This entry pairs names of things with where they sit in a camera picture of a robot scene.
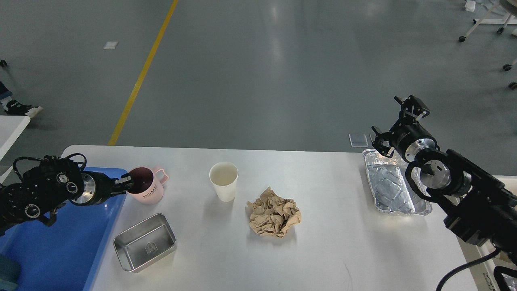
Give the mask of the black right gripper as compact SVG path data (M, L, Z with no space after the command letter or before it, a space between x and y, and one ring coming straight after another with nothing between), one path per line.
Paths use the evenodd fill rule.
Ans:
M376 151L387 158L392 158L397 151L405 162L412 162L423 149L439 150L436 139L419 123L430 114L430 109L424 102L414 95L407 98L395 96L394 100L400 105L399 122L395 122L386 132L378 127L371 127L375 133L372 146Z

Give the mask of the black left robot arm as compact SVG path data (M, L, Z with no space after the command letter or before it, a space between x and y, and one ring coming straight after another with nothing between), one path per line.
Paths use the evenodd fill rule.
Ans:
M66 157L22 156L14 160L12 169L20 181L1 185L1 235L27 221L52 226L57 221L57 210L68 202L80 207L95 206L127 193L135 185L129 173L111 178L86 170L87 159L75 161L77 156L84 157L74 153Z

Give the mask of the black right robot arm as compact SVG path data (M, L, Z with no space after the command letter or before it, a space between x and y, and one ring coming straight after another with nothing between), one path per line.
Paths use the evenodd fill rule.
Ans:
M372 127L372 146L384 157L391 158L395 152L402 157L413 192L441 207L445 227L458 238L478 247L491 241L516 263L516 196L458 152L441 151L419 123L430 114L419 98L394 99L401 107L399 117L389 131Z

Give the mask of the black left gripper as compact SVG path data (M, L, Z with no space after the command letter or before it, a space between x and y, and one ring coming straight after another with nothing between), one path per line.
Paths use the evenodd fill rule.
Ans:
M110 178L104 173L84 171L81 173L84 191L71 203L76 206L94 206L103 203L111 197L123 195L131 190L134 179L130 173L123 174L120 178Z

